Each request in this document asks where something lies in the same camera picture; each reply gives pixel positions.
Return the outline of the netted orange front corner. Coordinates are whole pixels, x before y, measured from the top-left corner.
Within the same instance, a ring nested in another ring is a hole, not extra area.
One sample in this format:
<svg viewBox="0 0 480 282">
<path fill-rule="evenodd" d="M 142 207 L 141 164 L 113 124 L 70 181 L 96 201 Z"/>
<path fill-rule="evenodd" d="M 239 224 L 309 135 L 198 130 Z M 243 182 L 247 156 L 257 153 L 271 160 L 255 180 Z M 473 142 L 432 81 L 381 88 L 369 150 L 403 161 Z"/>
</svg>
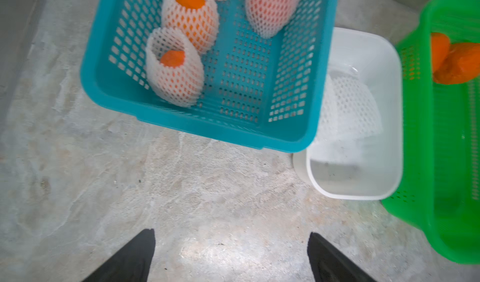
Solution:
<svg viewBox="0 0 480 282">
<path fill-rule="evenodd" d="M 178 28 L 156 28 L 147 40 L 146 75 L 162 99 L 192 107 L 205 85 L 205 71 L 194 45 Z"/>
</svg>

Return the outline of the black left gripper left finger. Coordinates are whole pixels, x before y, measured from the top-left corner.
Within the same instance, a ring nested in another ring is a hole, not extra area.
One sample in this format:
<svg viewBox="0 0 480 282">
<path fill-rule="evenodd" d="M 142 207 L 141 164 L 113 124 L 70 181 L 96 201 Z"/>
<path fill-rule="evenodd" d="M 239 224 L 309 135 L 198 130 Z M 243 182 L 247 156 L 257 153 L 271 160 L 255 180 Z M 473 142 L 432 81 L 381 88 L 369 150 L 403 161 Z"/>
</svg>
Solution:
<svg viewBox="0 0 480 282">
<path fill-rule="evenodd" d="M 155 230 L 144 229 L 84 282 L 147 282 L 155 247 Z"/>
</svg>

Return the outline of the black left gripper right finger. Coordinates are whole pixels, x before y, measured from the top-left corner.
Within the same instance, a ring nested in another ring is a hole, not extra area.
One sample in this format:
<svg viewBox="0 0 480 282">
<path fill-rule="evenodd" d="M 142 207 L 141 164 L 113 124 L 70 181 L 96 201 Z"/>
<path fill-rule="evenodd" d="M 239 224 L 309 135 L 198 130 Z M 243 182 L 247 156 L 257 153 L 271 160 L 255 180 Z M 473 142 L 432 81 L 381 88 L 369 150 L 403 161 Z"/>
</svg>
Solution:
<svg viewBox="0 0 480 282">
<path fill-rule="evenodd" d="M 316 282 L 375 282 L 319 233 L 312 232 L 307 255 Z"/>
</svg>

